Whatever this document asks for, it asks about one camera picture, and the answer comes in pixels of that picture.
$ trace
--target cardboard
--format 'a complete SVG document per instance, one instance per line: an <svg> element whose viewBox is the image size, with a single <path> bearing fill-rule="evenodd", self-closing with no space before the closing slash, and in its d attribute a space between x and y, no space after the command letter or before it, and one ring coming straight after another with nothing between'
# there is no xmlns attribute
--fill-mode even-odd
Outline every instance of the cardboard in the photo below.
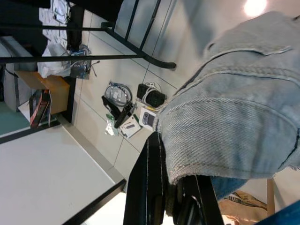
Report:
<svg viewBox="0 0 300 225"><path fill-rule="evenodd" d="M70 85L60 76L42 78L38 72L15 71L31 89L49 90L51 95L51 115L67 110Z"/></svg>

